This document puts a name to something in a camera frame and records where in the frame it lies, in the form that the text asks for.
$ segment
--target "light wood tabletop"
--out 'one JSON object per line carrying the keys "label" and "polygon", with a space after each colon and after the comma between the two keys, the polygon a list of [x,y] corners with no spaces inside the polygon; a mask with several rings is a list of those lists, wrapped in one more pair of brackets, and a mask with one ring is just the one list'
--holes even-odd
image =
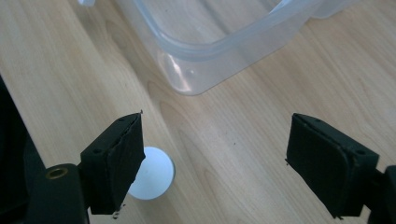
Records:
{"label": "light wood tabletop", "polygon": [[332,219],[285,162],[291,115],[323,119],[396,164],[396,2],[310,20],[282,49],[197,96],[175,93],[114,1],[1,0],[0,74],[46,164],[143,110],[176,177],[92,223],[366,223]]}

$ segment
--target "wooden table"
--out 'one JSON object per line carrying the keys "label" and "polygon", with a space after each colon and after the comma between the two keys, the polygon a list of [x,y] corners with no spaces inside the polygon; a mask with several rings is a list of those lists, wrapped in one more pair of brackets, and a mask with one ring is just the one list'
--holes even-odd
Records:
{"label": "wooden table", "polygon": [[92,223],[333,220],[286,165],[291,115],[323,119],[396,163],[396,3],[362,0],[310,20],[283,49],[198,96],[172,91],[113,1],[1,0],[0,73],[47,166],[143,110],[146,146],[173,159],[159,199]]}

